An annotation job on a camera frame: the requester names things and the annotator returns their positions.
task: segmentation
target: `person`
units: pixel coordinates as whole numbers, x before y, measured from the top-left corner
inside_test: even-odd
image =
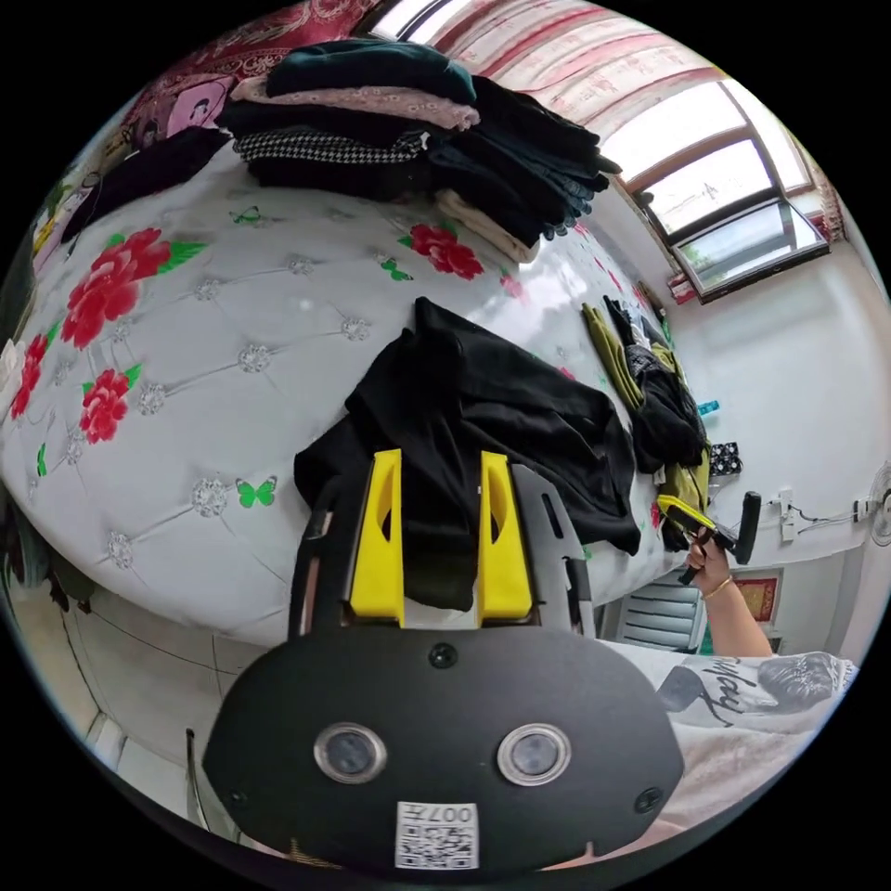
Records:
[[[684,776],[650,829],[603,858],[591,847],[551,869],[621,857],[682,833],[744,799],[795,760],[820,731],[857,669],[826,652],[776,655],[715,543],[693,542],[714,655],[604,641],[647,676],[684,757]]]
[[[207,121],[207,117],[210,114],[210,106],[211,100],[207,97],[203,99],[199,99],[198,102],[195,103],[195,108],[192,109],[191,113],[188,116],[188,122],[192,126],[201,127]]]

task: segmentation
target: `printed shirt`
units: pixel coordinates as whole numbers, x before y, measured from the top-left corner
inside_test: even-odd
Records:
[[[772,779],[820,731],[857,674],[825,652],[728,658],[604,642],[656,689],[684,757],[684,776],[652,827],[607,857],[682,833]]]

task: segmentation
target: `curtain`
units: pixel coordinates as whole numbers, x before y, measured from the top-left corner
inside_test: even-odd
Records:
[[[473,0],[431,43],[601,139],[657,102],[723,76],[670,37],[584,0]]]

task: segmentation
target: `hand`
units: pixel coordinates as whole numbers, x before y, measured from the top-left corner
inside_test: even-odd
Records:
[[[700,529],[700,536],[705,530]],[[719,548],[714,538],[709,538],[704,544],[696,539],[687,555],[687,565],[696,570],[693,584],[708,594],[714,591],[718,585],[723,585],[730,578],[730,564],[727,562],[727,554]]]

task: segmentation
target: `qr code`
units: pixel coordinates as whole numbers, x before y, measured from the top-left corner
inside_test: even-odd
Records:
[[[476,805],[400,801],[396,814],[396,867],[404,870],[475,870],[479,867]]]

